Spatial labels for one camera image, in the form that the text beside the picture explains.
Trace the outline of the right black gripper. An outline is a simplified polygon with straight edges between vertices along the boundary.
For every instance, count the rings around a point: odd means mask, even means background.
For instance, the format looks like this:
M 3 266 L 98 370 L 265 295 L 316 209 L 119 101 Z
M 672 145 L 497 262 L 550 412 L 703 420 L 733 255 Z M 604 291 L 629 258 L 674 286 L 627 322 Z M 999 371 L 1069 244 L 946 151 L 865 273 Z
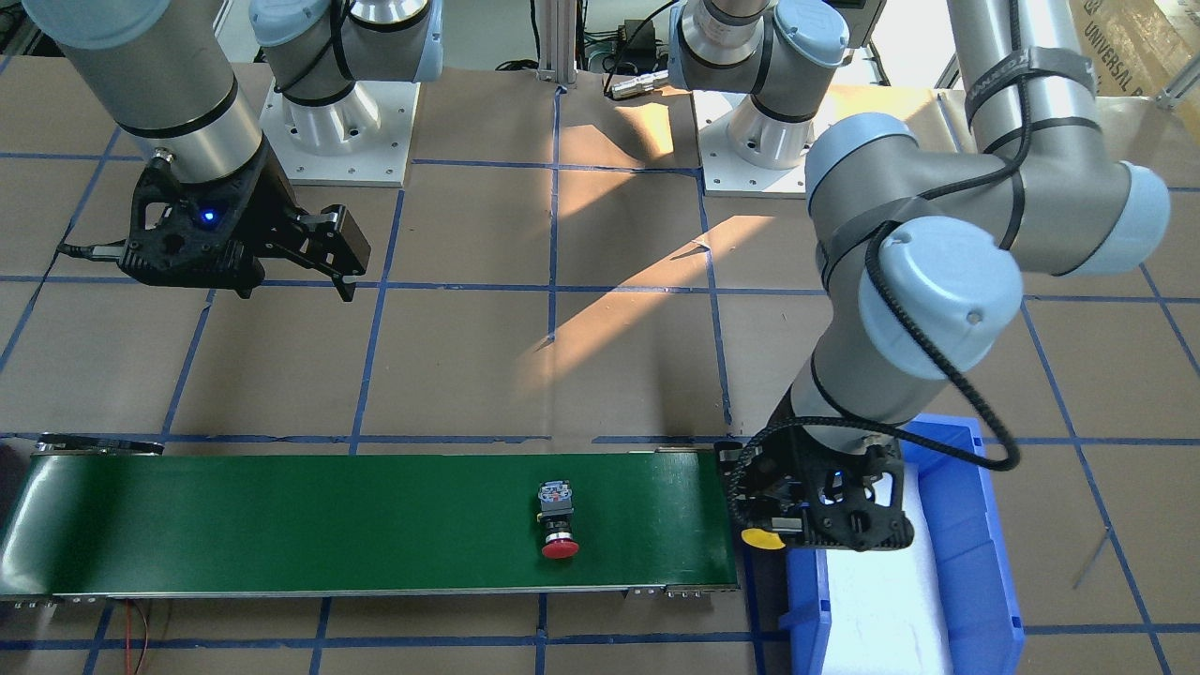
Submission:
M 241 299 L 265 281 L 262 256 L 287 258 L 334 281 L 343 301 L 355 295 L 371 244 L 352 211 L 334 204 L 296 211 L 294 193 L 270 142 L 232 175 L 185 183 L 172 151 L 154 151 L 136 184 L 119 269 L 140 283 L 232 288 Z

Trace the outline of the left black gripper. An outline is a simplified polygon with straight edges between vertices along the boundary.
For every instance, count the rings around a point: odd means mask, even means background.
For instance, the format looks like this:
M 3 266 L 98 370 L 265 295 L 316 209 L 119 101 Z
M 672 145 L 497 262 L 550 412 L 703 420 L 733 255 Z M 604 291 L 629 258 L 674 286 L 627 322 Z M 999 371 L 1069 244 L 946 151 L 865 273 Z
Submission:
M 830 449 L 810 428 L 865 430 L 859 453 Z M 902 428 L 828 417 L 772 423 L 746 443 L 716 442 L 726 503 L 740 533 L 762 527 L 786 548 L 908 548 L 916 531 L 902 509 Z

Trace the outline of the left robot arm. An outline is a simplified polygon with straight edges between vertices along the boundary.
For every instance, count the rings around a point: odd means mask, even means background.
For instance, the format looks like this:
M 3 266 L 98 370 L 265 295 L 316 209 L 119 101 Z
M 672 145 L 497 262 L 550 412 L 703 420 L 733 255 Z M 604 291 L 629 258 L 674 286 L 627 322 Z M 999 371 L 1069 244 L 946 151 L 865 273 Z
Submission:
M 901 442 L 1016 467 L 1016 441 L 965 375 L 1021 307 L 1024 274 L 1121 274 L 1164 238 L 1169 191 L 1106 154 L 1068 2 L 948 10 L 976 153 L 925 151 L 884 112 L 832 124 L 806 151 L 834 315 L 728 468 L 750 546 L 908 546 Z

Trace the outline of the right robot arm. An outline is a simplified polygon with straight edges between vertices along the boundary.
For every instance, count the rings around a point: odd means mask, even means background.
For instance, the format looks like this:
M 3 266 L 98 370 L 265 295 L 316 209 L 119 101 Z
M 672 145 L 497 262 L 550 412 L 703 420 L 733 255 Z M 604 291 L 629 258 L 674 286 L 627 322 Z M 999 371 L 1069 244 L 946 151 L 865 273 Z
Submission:
M 312 213 L 295 181 L 397 187 L 415 96 L 444 65 L 439 1 L 253 1 L 274 71 L 256 112 L 209 19 L 185 1 L 26 1 L 24 8 L 146 157 L 128 234 L 73 258 L 144 285 L 248 298 L 265 258 L 330 277 L 352 301 L 370 241 L 343 204 Z

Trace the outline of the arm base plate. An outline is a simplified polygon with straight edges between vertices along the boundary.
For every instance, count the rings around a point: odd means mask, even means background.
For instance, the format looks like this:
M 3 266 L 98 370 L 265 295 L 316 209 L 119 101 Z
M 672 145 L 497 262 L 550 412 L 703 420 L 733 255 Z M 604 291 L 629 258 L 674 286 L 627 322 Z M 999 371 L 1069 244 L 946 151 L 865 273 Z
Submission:
M 692 103 L 709 195 L 806 198 L 806 154 L 836 121 L 834 107 L 788 123 L 766 115 L 745 94 L 695 90 Z
M 259 123 L 298 187 L 403 189 L 421 90 L 420 82 L 356 82 L 322 107 L 271 91 Z

